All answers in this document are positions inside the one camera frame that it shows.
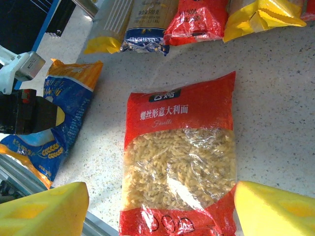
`red pasta bag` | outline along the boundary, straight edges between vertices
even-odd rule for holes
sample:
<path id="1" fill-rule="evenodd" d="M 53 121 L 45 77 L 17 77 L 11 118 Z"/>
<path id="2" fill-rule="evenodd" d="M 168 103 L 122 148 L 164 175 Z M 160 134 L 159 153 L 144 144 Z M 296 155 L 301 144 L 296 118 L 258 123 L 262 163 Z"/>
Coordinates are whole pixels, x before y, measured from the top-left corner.
<path id="1" fill-rule="evenodd" d="M 180 0 L 178 12 L 164 34 L 168 45 L 222 39 L 228 0 Z"/>
<path id="2" fill-rule="evenodd" d="M 233 236 L 235 72 L 127 103 L 121 236 Z"/>
<path id="3" fill-rule="evenodd" d="M 301 19 L 303 21 L 315 21 L 315 0 L 308 0 L 305 4 L 307 4 L 307 8 Z"/>

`table surface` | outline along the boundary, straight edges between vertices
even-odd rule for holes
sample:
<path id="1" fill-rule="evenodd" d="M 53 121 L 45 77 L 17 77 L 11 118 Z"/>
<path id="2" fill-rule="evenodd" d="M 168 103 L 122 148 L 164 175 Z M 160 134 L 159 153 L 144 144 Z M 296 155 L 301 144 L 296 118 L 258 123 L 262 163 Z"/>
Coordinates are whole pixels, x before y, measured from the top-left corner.
<path id="1" fill-rule="evenodd" d="M 131 91 L 195 83 L 237 72 L 233 97 L 238 179 L 315 197 L 315 27 L 282 28 L 223 44 L 203 42 L 159 53 L 83 55 L 92 26 L 76 8 L 61 38 L 45 35 L 47 61 L 23 88 L 42 94 L 49 58 L 101 60 L 104 68 L 83 127 L 54 182 L 87 183 L 89 211 L 118 229 L 126 102 Z"/>

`plastic packaging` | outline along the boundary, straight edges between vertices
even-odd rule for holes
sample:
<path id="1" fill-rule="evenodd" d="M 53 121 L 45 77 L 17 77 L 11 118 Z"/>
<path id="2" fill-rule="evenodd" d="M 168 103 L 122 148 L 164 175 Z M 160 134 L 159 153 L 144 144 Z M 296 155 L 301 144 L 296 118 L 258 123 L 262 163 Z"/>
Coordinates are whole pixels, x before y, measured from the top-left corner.
<path id="1" fill-rule="evenodd" d="M 0 153 L 21 161 L 49 189 L 80 131 L 102 67 L 102 62 L 80 65 L 55 60 L 44 83 L 44 98 L 64 111 L 64 122 L 35 134 L 9 135 L 0 142 Z"/>
<path id="2" fill-rule="evenodd" d="M 169 52 L 163 37 L 178 7 L 178 0 L 134 0 L 122 51 Z"/>
<path id="3" fill-rule="evenodd" d="M 306 0 L 306 11 L 302 14 L 303 21 L 315 21 L 315 0 Z"/>
<path id="4" fill-rule="evenodd" d="M 223 41 L 274 27 L 306 26 L 303 0 L 231 0 Z"/>
<path id="5" fill-rule="evenodd" d="M 234 235 L 234 81 L 130 95 L 120 235 Z"/>
<path id="6" fill-rule="evenodd" d="M 84 54 L 120 51 L 133 0 L 107 0 L 93 20 Z"/>
<path id="7" fill-rule="evenodd" d="M 227 4 L 228 0 L 180 0 L 177 14 L 165 32 L 165 44 L 178 46 L 222 39 Z"/>

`yellow foam pad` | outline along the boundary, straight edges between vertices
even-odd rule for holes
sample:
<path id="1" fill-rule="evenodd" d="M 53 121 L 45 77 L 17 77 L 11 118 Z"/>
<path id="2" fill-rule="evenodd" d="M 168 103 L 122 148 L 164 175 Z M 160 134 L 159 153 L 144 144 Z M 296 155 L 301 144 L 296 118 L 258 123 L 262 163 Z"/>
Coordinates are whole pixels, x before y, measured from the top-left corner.
<path id="1" fill-rule="evenodd" d="M 80 236 L 89 206 L 83 182 L 0 205 L 1 236 Z"/>
<path id="2" fill-rule="evenodd" d="M 241 181 L 235 207 L 245 236 L 315 236 L 315 199 Z"/>

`metal frame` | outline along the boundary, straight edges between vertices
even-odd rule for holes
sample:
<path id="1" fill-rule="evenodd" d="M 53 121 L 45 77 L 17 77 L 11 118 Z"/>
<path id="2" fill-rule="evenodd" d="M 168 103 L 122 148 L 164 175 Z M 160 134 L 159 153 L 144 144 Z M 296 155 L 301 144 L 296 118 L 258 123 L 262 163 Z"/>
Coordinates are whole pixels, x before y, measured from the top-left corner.
<path id="1" fill-rule="evenodd" d="M 8 180 L 26 196 L 47 190 L 33 173 L 5 155 L 0 155 L 0 179 Z M 82 236 L 118 236 L 118 232 L 87 212 Z"/>

